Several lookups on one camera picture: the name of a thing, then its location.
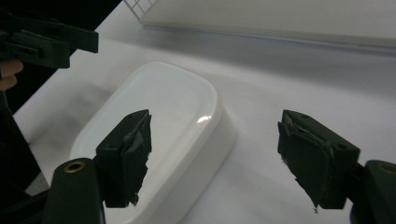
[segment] white table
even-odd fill
[[[229,157],[181,223],[349,223],[350,203],[315,214],[282,163],[276,123],[283,109],[308,114],[345,137],[361,149],[362,164],[396,162],[394,55],[145,28],[123,3],[97,32],[100,52],[76,52],[71,68],[56,72],[15,115],[49,181],[112,92],[153,61],[209,80],[238,131]]]

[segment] wire grid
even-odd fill
[[[156,0],[122,0],[138,20],[152,7]]]

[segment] dark floor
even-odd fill
[[[120,0],[1,0],[0,7],[15,7],[56,19],[68,25],[94,30]],[[17,74],[18,85],[7,91],[9,107],[16,112],[56,69],[25,63]]]

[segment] white container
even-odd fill
[[[71,159],[93,158],[108,133],[132,112],[152,115],[152,152],[136,207],[106,208],[106,222],[178,223],[230,151],[235,129],[213,86],[166,63],[132,73],[79,134]]]

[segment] human hand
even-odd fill
[[[17,84],[15,74],[23,69],[23,64],[17,59],[0,62],[0,91],[5,91]]]

